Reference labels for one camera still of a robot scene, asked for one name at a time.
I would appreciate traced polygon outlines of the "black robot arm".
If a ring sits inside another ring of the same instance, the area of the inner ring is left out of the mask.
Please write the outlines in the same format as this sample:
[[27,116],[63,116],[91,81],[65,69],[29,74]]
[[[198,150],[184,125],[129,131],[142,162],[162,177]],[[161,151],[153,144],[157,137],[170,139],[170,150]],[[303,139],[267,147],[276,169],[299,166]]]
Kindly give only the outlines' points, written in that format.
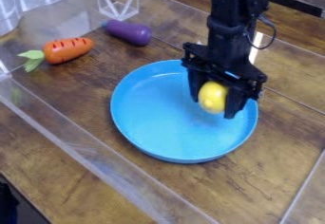
[[209,42],[185,43],[182,66],[188,69],[189,91],[193,99],[209,81],[228,88],[224,117],[231,119],[256,100],[267,75],[249,60],[252,37],[268,0],[212,0],[208,17]]

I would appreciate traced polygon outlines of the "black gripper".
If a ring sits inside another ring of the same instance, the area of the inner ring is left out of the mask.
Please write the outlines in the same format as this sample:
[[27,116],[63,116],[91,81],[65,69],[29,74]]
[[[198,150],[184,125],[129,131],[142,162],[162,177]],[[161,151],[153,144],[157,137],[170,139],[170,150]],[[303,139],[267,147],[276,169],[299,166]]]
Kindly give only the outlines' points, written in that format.
[[248,100],[260,98],[267,82],[267,75],[249,59],[256,21],[235,25],[211,15],[208,28],[209,42],[205,45],[184,43],[182,66],[188,69],[190,96],[198,102],[198,93],[208,81],[228,86],[224,117],[233,119]]

